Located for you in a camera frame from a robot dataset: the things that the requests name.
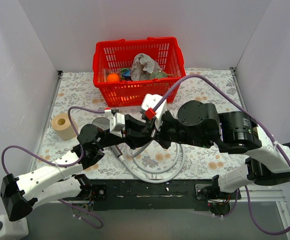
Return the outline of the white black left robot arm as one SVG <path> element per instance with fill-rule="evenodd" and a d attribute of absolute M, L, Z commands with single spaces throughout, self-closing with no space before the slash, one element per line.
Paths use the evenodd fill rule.
<path fill-rule="evenodd" d="M 64 198 L 86 200 L 97 194 L 81 172 L 95 165 L 105 154 L 104 148 L 126 143 L 135 149 L 151 141 L 153 123 L 142 122 L 129 114 L 116 113 L 106 130 L 90 123 L 80 130 L 79 144 L 52 164 L 32 172 L 2 179 L 0 197 L 8 220 L 18 221 L 33 209 Z"/>

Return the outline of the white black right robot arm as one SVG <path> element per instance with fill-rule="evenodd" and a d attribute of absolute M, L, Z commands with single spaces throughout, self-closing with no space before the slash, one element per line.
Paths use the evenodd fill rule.
<path fill-rule="evenodd" d="M 173 117 L 165 111 L 161 118 L 150 113 L 140 121 L 124 117 L 124 137 L 132 148 L 156 141 L 168 149 L 172 143 L 209 149 L 217 145 L 220 153 L 243 154 L 248 158 L 240 167 L 216 175 L 212 183 L 199 192 L 205 198 L 222 199 L 235 190 L 254 183 L 273 186 L 290 182 L 290 143 L 274 145 L 265 130 L 245 112 L 218 113 L 212 103 L 191 100 L 184 103 Z"/>

